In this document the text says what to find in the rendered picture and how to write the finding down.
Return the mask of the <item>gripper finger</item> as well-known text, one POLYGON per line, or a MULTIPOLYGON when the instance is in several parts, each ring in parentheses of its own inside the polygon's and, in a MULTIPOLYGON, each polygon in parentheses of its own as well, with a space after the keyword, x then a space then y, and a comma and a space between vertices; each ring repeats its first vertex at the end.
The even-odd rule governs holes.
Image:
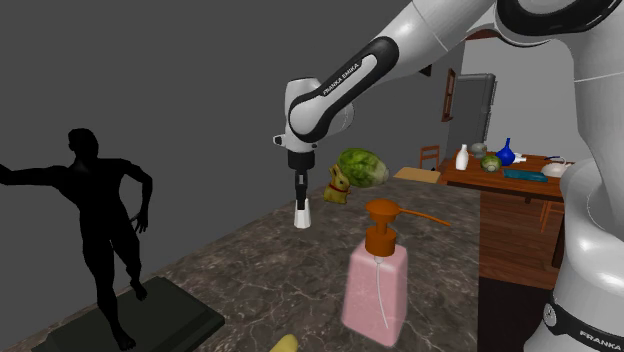
POLYGON ((308 178, 306 175, 295 176, 295 191, 296 191, 296 208, 297 210, 305 210, 305 200, 307 199, 307 185, 308 178))

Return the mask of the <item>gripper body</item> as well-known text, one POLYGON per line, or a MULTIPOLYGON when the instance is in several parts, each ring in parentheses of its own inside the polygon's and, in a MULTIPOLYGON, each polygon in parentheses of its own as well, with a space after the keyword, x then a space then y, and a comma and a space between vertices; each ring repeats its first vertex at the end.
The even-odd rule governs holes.
POLYGON ((288 166, 295 171, 296 175, 304 175, 315 166, 314 151, 299 153, 289 150, 287 156, 288 166))

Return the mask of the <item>small white bottle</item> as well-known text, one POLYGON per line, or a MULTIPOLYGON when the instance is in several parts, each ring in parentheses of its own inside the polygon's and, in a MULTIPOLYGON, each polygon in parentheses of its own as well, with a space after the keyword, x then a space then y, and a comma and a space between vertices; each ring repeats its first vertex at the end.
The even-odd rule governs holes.
POLYGON ((306 229, 311 226, 311 213, 308 198, 304 201, 296 201, 294 226, 298 229, 306 229))

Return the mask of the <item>gold rabbit figure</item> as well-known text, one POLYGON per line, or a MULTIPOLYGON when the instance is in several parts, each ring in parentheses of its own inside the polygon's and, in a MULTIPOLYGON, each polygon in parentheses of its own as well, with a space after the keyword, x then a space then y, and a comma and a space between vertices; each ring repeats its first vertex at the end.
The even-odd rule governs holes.
POLYGON ((350 181, 338 164, 329 168, 331 182, 326 186, 323 198, 326 202, 346 204, 347 195, 351 193, 350 181))

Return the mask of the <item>green cabbage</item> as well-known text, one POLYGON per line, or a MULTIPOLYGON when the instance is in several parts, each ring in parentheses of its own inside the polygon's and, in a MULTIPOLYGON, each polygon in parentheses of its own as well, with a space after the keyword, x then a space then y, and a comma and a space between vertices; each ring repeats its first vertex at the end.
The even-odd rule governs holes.
POLYGON ((350 184, 358 188, 371 188, 384 184, 389 168, 373 152, 363 148, 347 148, 338 157, 337 164, 350 184))

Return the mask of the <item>pink soap dispenser orange pump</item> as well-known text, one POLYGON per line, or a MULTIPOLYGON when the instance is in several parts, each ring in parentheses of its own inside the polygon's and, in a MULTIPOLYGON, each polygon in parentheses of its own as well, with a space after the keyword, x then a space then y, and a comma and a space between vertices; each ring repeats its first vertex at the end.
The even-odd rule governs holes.
POLYGON ((398 341, 407 314, 407 249, 396 243, 390 224, 401 214, 417 211, 378 198, 366 204, 374 224, 351 253, 342 323, 349 329, 385 346, 398 341))

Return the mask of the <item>wooden chair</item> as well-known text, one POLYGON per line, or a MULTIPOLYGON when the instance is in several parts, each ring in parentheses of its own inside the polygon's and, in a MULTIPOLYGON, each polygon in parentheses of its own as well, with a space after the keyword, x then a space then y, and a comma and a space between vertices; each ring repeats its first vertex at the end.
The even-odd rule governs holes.
POLYGON ((440 146, 439 145, 430 145, 424 146, 420 148, 419 153, 419 167, 423 168, 424 162, 426 160, 434 160, 434 166, 431 168, 432 171, 436 171, 440 164, 440 146))

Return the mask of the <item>yellow banana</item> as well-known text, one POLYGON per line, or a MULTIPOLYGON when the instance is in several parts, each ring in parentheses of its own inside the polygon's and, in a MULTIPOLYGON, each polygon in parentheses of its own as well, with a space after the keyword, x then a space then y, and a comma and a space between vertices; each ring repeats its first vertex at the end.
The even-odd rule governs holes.
POLYGON ((299 342, 293 334, 284 335, 269 352, 297 352, 299 342))

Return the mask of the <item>grey refrigerator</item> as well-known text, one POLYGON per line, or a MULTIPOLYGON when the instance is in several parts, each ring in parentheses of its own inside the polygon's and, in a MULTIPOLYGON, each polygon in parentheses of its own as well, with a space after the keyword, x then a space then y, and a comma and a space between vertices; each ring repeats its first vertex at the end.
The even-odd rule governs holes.
POLYGON ((445 159, 466 144, 485 143, 497 78, 492 73, 460 75, 455 84, 445 159))

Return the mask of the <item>black human figure statue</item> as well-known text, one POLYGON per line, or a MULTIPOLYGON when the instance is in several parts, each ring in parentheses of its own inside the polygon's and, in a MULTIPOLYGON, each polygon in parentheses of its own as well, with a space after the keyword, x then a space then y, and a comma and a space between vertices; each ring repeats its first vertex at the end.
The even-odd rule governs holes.
POLYGON ((224 317, 163 277, 141 282, 139 233, 148 226, 153 180, 125 159, 101 158, 86 128, 68 134, 69 166, 10 170, 0 184, 51 186, 76 205, 97 306, 48 333, 32 352, 195 352, 224 317))

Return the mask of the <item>wooden dining table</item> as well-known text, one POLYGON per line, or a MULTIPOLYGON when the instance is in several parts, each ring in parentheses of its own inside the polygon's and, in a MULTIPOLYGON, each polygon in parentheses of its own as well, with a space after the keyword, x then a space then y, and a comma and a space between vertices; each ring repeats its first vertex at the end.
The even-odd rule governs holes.
POLYGON ((503 193, 529 199, 563 202, 560 179, 549 177, 547 182, 507 178, 503 166, 499 171, 488 173, 481 169, 480 160, 470 155, 465 170, 455 167, 456 157, 450 161, 442 173, 441 180, 449 186, 503 193))

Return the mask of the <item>brown framed wall picture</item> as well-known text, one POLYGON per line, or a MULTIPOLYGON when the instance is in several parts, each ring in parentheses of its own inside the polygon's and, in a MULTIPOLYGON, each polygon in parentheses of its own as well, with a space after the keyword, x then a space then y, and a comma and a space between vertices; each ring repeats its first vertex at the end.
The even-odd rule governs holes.
POLYGON ((443 104, 443 111, 442 111, 442 118, 441 118, 442 122, 448 122, 452 119, 451 108, 452 108, 455 81, 456 81, 456 73, 452 68, 449 68, 447 72, 446 88, 445 88, 445 93, 444 93, 444 104, 443 104))

